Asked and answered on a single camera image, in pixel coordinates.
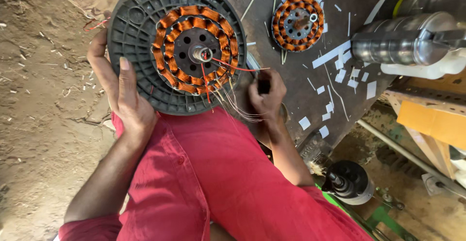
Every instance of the workbench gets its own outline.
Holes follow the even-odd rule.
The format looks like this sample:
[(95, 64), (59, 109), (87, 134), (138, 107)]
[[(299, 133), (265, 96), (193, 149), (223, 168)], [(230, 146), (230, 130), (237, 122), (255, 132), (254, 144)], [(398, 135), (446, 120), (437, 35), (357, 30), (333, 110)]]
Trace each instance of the workbench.
[[(103, 19), (106, 10), (112, 11), (118, 0), (70, 0), (76, 6), (80, 7), (85, 13)], [(229, 0), (236, 12), (241, 16), (246, 10), (251, 0)], [(281, 65), (280, 48), (276, 42), (268, 37), (264, 22), (270, 31), (272, 12), (280, 5), (281, 0), (277, 0), (276, 7), (273, 8), (273, 0), (254, 0), (247, 15), (242, 21), (243, 27), (247, 34), (247, 42), (256, 42), (255, 45), (248, 46), (248, 52), (252, 53), (259, 64), (264, 67), (271, 67), (277, 70), (288, 89), (283, 103), (288, 109), (290, 120), (286, 123), (291, 137), (296, 145), (299, 145), (309, 134), (318, 132), (324, 125), (329, 130), (329, 135), (325, 141), (335, 147), (341, 139), (351, 130), (352, 126), (371, 105), (377, 100), (379, 95), (390, 85), (395, 76), (386, 75), (381, 72), (379, 64), (371, 64), (364, 67), (363, 62), (357, 62), (353, 58), (344, 64), (347, 71), (342, 83), (335, 82), (338, 73), (335, 67), (335, 58), (328, 61), (325, 66), (321, 65), (315, 69), (312, 67), (312, 61), (316, 60), (320, 54), (326, 54), (335, 47), (348, 41), (369, 16), (370, 12), (379, 0), (323, 0), (325, 22), (328, 24), (328, 32), (314, 44), (310, 49), (301, 53), (289, 52), (286, 62)], [(349, 13), (351, 13), (350, 30), (348, 35)], [(327, 85), (330, 85), (327, 70), (331, 82), (337, 93), (342, 97), (349, 121), (344, 114), (343, 105), (340, 98), (331, 91), (334, 112), (331, 113), (331, 119), (323, 121), (322, 115), (327, 113), (325, 106), (331, 101)], [(352, 67), (360, 69), (361, 72), (357, 81), (359, 82), (356, 91), (348, 86), (349, 77)], [(369, 73), (367, 82), (361, 82), (364, 72)], [(317, 94), (311, 84), (317, 89), (325, 87), (325, 92)], [(250, 110), (248, 106), (247, 86), (252, 81), (252, 75), (246, 73), (241, 78), (238, 86), (237, 96), (241, 99), (238, 103), (240, 107)], [(376, 81), (376, 96), (366, 99), (367, 83)], [(299, 121), (307, 117), (311, 122), (310, 127), (303, 130)], [(256, 131), (257, 125), (249, 123), (251, 130)]]

